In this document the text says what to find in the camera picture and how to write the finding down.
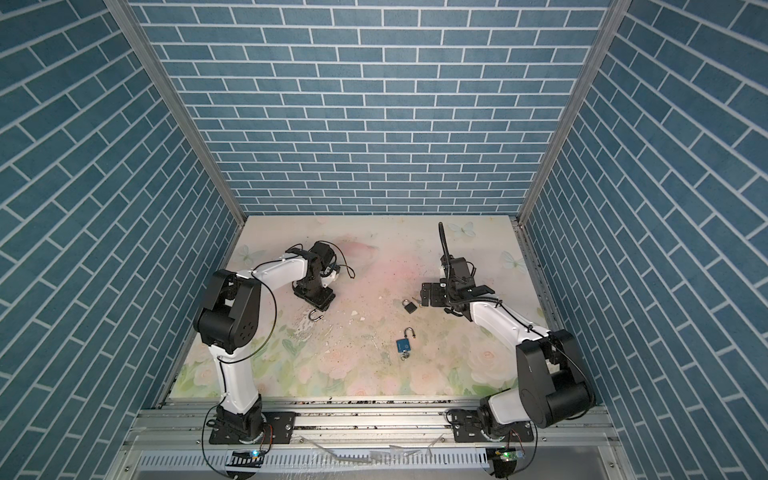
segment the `metal profile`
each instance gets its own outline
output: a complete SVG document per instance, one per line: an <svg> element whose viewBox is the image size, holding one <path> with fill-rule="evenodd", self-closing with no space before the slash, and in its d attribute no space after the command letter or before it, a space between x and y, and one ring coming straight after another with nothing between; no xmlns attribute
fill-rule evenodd
<svg viewBox="0 0 768 480"><path fill-rule="evenodd" d="M533 213L536 200L538 200L538 196L547 182L554 163L558 161L558 155L563 149L565 138L571 131L574 121L576 121L576 115L581 109L587 93L589 93L589 87L592 86L592 82L598 76L598 69L605 59L605 54L608 52L608 47L611 46L611 42L616 36L621 21L624 20L624 14L627 13L630 3L631 0L614 0L605 14L603 23L598 31L598 36L594 40L594 45L592 45L587 59L584 61L584 66L581 68L581 73L578 80L576 80L574 90L568 98L568 103L563 109L563 115L558 123L558 128L552 134L547 150L541 158L541 164L531 182L531 187L528 189L528 194L525 196L525 200L523 200L520 214L518 215L518 223L521 226L528 222L528 218Z"/></svg>
<svg viewBox="0 0 768 480"><path fill-rule="evenodd" d="M531 276L531 282L533 283L534 290L536 290L541 310L544 312L544 318L547 320L547 326L552 330L564 329L565 324L560 316L557 304L554 302L554 298L552 298L552 291L547 283L547 277L544 275L541 262L538 261L538 255L536 255L536 251L533 245L531 245L528 231L515 220L512 221L512 228L517 234L520 251L523 253L523 260L525 261L528 274Z"/></svg>
<svg viewBox="0 0 768 480"><path fill-rule="evenodd" d="M211 181L213 181L219 195L221 195L227 208L235 217L237 225L242 227L245 225L245 212L243 212L240 202L235 198L234 192L230 189L227 180L222 175L218 165L216 165L214 156L197 129L197 125L192 121L192 117L184 106L184 102L181 100L176 87L170 81L170 77L168 77L165 67L163 67L160 58L157 56L157 52L152 48L149 37L147 37L144 29L139 25L133 9L127 0L104 0L104 3L120 27L120 30L122 30L123 35L125 35L126 40L128 40L128 44L131 45L142 66L144 66L144 70L163 98L170 114L174 116L174 119L179 124L181 132L190 143L190 146L197 155L197 159L203 165Z"/></svg>

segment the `cable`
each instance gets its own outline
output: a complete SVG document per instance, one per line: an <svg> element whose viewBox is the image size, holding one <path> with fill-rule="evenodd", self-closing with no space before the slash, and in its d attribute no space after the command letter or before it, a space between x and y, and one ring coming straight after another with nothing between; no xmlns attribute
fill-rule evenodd
<svg viewBox="0 0 768 480"><path fill-rule="evenodd" d="M349 275L349 271L351 270L352 271L352 275L349 275L349 278L355 278L357 276L357 273L355 273L355 269L353 269L349 265L337 264L336 266L344 266L344 267L346 267L347 275Z"/></svg>
<svg viewBox="0 0 768 480"><path fill-rule="evenodd" d="M270 446L266 448L266 452L264 452L264 455L272 451L272 437L275 436L275 429L272 428L272 424L267 423L267 425L270 426Z"/></svg>
<svg viewBox="0 0 768 480"><path fill-rule="evenodd" d="M211 465L210 462L208 461L208 457L205 456L205 425L208 423L208 416L210 415L210 411L211 410L215 409L216 407L218 407L219 405L224 403L224 399L226 397L227 397L227 393L224 392L224 397L222 397L221 401L218 402L216 405L210 407L208 409L208 412L206 412L206 414L205 414L205 419L203 420L203 428L200 430L200 450L203 452L203 460L205 460L205 464L208 465L208 468L210 468L211 470L213 470L217 474L221 475L222 477L228 478L229 480L232 480L232 477L230 477L229 475L227 475L225 473L221 473L218 470L216 470L214 468L214 466Z"/></svg>
<svg viewBox="0 0 768 480"><path fill-rule="evenodd" d="M501 304L501 302L499 302L499 304L498 304L498 305L499 305L499 306L500 306L502 309L504 309L504 311L505 311L506 313L508 313L508 314L509 314L509 316L510 316L510 317L512 317L512 319L514 319L514 320L515 320L515 322L519 323L519 324L520 324L521 326L523 326L523 327L524 327L524 328L525 328L527 331L529 331L529 332L533 332L533 333L535 333L536 335L540 336L540 337L541 337L541 338L543 338L543 339L544 339L544 338L547 338L546 336L544 336L544 335L541 335L539 332L537 332L536 330L534 330L534 329L533 329L533 325L532 325L532 324L531 324L531 325L525 325L525 324L524 324L524 323L523 323L523 322L522 322L522 321L521 321L521 320L520 320L520 319L519 319L517 316L515 316L515 315L512 315L512 312L510 312L509 310L507 310L507 307L505 307L504 305L502 305L502 304ZM587 384L587 387L588 387L588 388L587 388L587 394L589 395L589 406L588 406L586 409L584 409L584 411L583 411L582 413L580 413L579 415L576 415L576 416L570 417L570 418L568 418L568 419L566 419L566 420L576 420L576 419L580 419L580 418L581 418L581 417L583 417L584 415L587 415L587 412L589 412L589 409L591 409L592 407L594 407L594 406L595 406L595 404L596 404L596 400L597 400L597 399L594 397L594 390L592 389L592 386L591 386L591 385L589 385L589 379L588 379L588 377L587 377L587 376L584 374L584 370L582 370L582 369L581 369L581 367L579 367L579 365L578 365L576 362L574 362L574 361L571 359L571 357L570 357L570 356L568 356L568 354L567 354L567 353L563 352L563 351L562 351L562 349L560 349L560 347L558 347L557 345L555 345L555 344L554 344L554 342L550 342L550 345L552 345L552 348L554 348L555 350L557 350L558 352L560 352L560 353L562 354L562 356L564 356L564 357L565 357L565 359L568 361L568 363L570 363L571 365L573 365L573 366L576 368L576 370L578 370L578 372L581 374L581 376L583 376L583 377L584 377L584 382Z"/></svg>
<svg viewBox="0 0 768 480"><path fill-rule="evenodd" d="M272 338L272 334L275 331L275 326L277 325L277 300L275 299L275 294L274 294L274 292L272 291L272 289L270 288L269 285L267 285L266 283L262 282L261 280L257 279L255 276L253 276L253 272L251 272L250 275L258 283L261 283L262 285L264 285L266 287L266 289L270 291L270 295L272 295L272 301L275 303L275 320L272 322L272 329L270 330L270 334L266 336L266 340L264 340L264 343L262 343L261 346L259 348L257 348L256 350L254 350L253 353L251 353L249 356L243 357L242 359L239 359L239 360L233 360L232 362L228 362L226 360L222 360L221 357L216 357L216 359L220 363L226 363L227 365L232 365L233 363L240 363L240 362L244 362L244 361L248 360L250 357L252 357L252 356L256 355L258 352L260 352L261 349L264 348L264 346L266 346L266 344L270 341L270 339Z"/></svg>
<svg viewBox="0 0 768 480"><path fill-rule="evenodd" d="M525 466L523 468L520 468L518 471L512 472L511 474L507 475L507 478L509 478L510 476L515 475L517 473L520 473L523 470L525 470L526 468L530 467L531 463L533 463L534 458L536 458L536 450L538 450L538 428L536 427L536 424L533 423L533 422L531 422L531 425L533 425L533 428L536 431L536 441L533 444L533 454L531 455L531 459L528 461L528 463L525 464Z"/></svg>
<svg viewBox="0 0 768 480"><path fill-rule="evenodd" d="M512 434L515 434L515 436L518 438L518 442L520 442L520 449L525 454L525 447L523 446L523 439L520 438L520 435L515 431L515 429L509 429L509 436L507 437L507 448L509 448L509 441L511 440Z"/></svg>
<svg viewBox="0 0 768 480"><path fill-rule="evenodd" d="M339 248L338 245L336 245L333 242L329 242L327 240L317 240L317 241L320 242L320 243L327 243L330 246L335 247L339 251L339 253L341 253L341 260L344 262L343 265L339 265L339 266L346 267L346 274L349 275L349 278L355 278L355 276L356 276L355 270L353 270L352 267L350 267L349 265L346 264L346 257L344 256L344 252Z"/></svg>
<svg viewBox="0 0 768 480"><path fill-rule="evenodd" d="M440 245L442 246L442 257L444 262L442 264L445 271L445 281L451 281L451 256L448 253L448 242L445 241L445 229L442 227L442 222L437 224L437 231L440 234Z"/></svg>

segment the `robotic arm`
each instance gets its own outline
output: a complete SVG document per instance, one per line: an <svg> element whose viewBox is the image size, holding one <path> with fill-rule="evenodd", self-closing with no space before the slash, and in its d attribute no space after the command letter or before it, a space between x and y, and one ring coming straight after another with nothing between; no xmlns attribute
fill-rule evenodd
<svg viewBox="0 0 768 480"><path fill-rule="evenodd" d="M589 410L594 405L594 390L584 374L574 336L527 321L490 296L495 293L492 289L476 286L474 266L470 271L464 258L449 254L442 223L439 233L445 277L422 287L422 305L444 306L447 313L466 317L516 353L519 387L481 400L478 416L483 431L503 437L514 422L530 419L545 428ZM550 373L547 361L560 369Z"/></svg>
<svg viewBox="0 0 768 480"><path fill-rule="evenodd" d="M273 295L272 290L295 282L296 296L316 310L325 311L336 298L328 285L339 270L333 249L324 242L315 242L309 250L290 248L277 260L252 270L214 273L194 328L217 364L223 399L214 422L227 436L248 443L258 439L263 431L261 394L253 383L247 361L253 353L244 348L259 326L262 294ZM269 292L263 292L262 285Z"/></svg>

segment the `aluminum frame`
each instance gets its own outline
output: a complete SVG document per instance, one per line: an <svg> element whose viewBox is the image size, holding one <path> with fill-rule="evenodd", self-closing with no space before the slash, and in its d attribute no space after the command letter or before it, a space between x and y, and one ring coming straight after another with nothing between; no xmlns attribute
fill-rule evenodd
<svg viewBox="0 0 768 480"><path fill-rule="evenodd" d="M140 469L151 469L141 459L147 455L179 455L200 462L200 434L203 420L211 401L174 402L162 409L141 410L117 455L107 478L129 480ZM290 444L274 445L274 452L306 452L312 448L310 440L334 451L375 449L392 451L391 445L404 449L431 448L445 454L465 452L467 448L483 449L500 445L479 439L475 443L455 443L451 426L444 417L447 409L474 409L479 399L464 397L403 397L392 400L385 397L339 398L275 398L265 399L265 411L292 411L296 423ZM533 442L523 442L532 447ZM538 445L597 446L602 462L611 480L632 480L627 476L628 464L623 455L618 435L605 407L594 407L579 420L560 422L538 432ZM218 458L231 452L232 445L206 445L208 457ZM272 472L290 472L273 465Z"/></svg>

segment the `black cable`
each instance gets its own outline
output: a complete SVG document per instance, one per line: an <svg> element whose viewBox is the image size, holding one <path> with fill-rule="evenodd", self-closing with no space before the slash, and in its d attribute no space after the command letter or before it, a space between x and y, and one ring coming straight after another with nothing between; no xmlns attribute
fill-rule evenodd
<svg viewBox="0 0 768 480"><path fill-rule="evenodd" d="M512 312L510 312L509 310L507 310L507 307L505 307L505 306L504 306L504 305L502 305L501 303L499 303L498 305L499 305L501 308L503 308L503 309L504 309L504 311L505 311L506 313L508 313L508 314L509 314L509 316L510 316L510 317L512 317L512 318L515 320L515 322L519 323L519 324L520 324L521 326L523 326L523 328L525 328L527 331L529 331L529 332L533 332L533 333L535 333L536 335L540 336L540 337L541 337L541 338L543 338L543 339L547 338L546 336L544 336L544 335L541 335L539 332L537 332L536 330L534 330L534 329L533 329L533 325L532 325L532 324L531 324L531 325L525 325L525 324L524 324L524 323L523 323L523 322L522 322L522 321L521 321L521 320L520 320L520 319L519 319L517 316L515 316L515 315L512 315ZM566 358L566 360L567 360L567 361L568 361L568 362L569 362L571 365L573 365L574 367L576 367L576 370L578 370L578 371L579 371L579 373L581 374L581 376L583 376L583 377L584 377L584 381L587 383L587 387L588 387L588 388L587 388L587 394L589 395L589 406L588 406L586 409L584 409L584 411L583 411L582 413L580 413L579 415L576 415L576 416L570 417L570 418L568 418L568 419L566 419L566 420L576 420L576 419L580 419L580 418L581 418L581 417L583 417L584 415L587 415L587 412L589 412L589 409L591 409L592 407L594 407L594 406L595 406L595 404L597 403L597 399L596 399L596 398L595 398L595 396L594 396L594 390L592 389L591 385L589 385L589 378L588 378L588 377L587 377L587 376L584 374L584 370L582 370L582 369L579 367L579 365L578 365L576 362L574 362L574 361L571 359L571 357L570 357L570 356L568 356L568 354L566 354L565 352L563 352L563 351L562 351L562 349L560 349L560 347L558 347L557 345L555 345L555 344L554 344L554 342L550 342L550 345L552 345L552 347L553 347L555 350L557 350L558 352L560 352L560 353L562 354L562 356L564 356L564 357Z"/></svg>
<svg viewBox="0 0 768 480"><path fill-rule="evenodd" d="M352 275L349 275L349 278L355 278L357 276L357 273L355 273L355 269L350 267L349 265L337 264L336 266L344 266L346 268L346 274L349 275L349 271L352 271Z"/></svg>
<svg viewBox="0 0 768 480"><path fill-rule="evenodd" d="M533 423L533 422L531 422L531 425L533 425L533 429L536 431L536 440L535 440L535 442L533 444L533 453L531 454L531 459L528 460L528 463L526 463L523 468L520 468L518 471L512 472L511 474L507 475L507 478L509 478L510 476L515 475L517 473L520 473L523 470L525 470L526 468L530 467L531 463L533 463L534 458L536 458L536 450L538 450L538 428L536 427L536 424Z"/></svg>
<svg viewBox="0 0 768 480"><path fill-rule="evenodd" d="M489 302L489 303L495 303L496 305L501 305L502 299L493 298L492 296L476 296L476 297L468 298L464 300L457 300L455 302L451 300L447 300L447 304L450 306L464 305L465 303L474 303L474 302Z"/></svg>
<svg viewBox="0 0 768 480"><path fill-rule="evenodd" d="M275 300L275 294L273 293L273 291L272 291L272 289L270 288L269 285L267 285L266 283L262 282L261 280L257 279L255 276L253 276L253 272L251 272L250 275L258 283L261 283L262 285L264 285L266 287L266 289L270 291L270 295L272 295L272 301L275 303L275 320L272 322L272 329L270 330L270 334L266 336L266 340L264 340L264 343L262 343L261 346L259 348L257 348L256 350L254 350L253 353L251 353L249 356L243 357L242 359L239 359L239 360L233 360L232 362L228 362L226 360L222 360L221 357L216 357L217 360L220 363L226 363L227 365L232 365L233 363L240 363L240 362L244 362L244 361L248 360L250 357L252 357L252 356L256 355L258 352L260 352L261 349L264 348L264 346L266 346L266 344L270 341L270 339L272 338L272 334L275 331L275 326L277 325L277 300Z"/></svg>
<svg viewBox="0 0 768 480"><path fill-rule="evenodd" d="M224 397L221 399L221 401L218 402L216 405L210 407L208 409L208 412L206 412L206 414L205 414L205 419L203 420L203 428L200 431L200 450L203 452L203 460L205 460L205 464L208 465L208 468L210 468L211 470L213 470L217 474L221 475L222 477L225 477L225 478L228 478L229 480L232 480L232 477L230 477L229 475L227 475L225 473L221 473L218 470L216 470L214 468L214 466L211 465L210 462L208 461L208 457L205 456L205 426L208 423L208 416L210 415L210 411L211 410L215 409L216 407L218 407L219 405L224 403L224 399L226 397L227 397L227 393L224 392Z"/></svg>
<svg viewBox="0 0 768 480"><path fill-rule="evenodd" d="M328 240L317 240L317 241L320 242L320 243L327 243L330 246L335 247L339 251L339 253L341 253L341 260L344 262L344 264L339 265L339 266L346 267L346 274L349 275L349 278L355 278L355 276L356 276L355 270L353 270L352 267L350 267L349 265L346 264L346 257L344 256L344 252L339 248L338 245L336 245L333 242L329 242Z"/></svg>
<svg viewBox="0 0 768 480"><path fill-rule="evenodd" d="M437 231L440 234L440 245L442 246L442 257L444 259L442 267L445 271L445 281L451 281L451 255L448 253L448 242L445 240L445 229L442 222L437 224Z"/></svg>

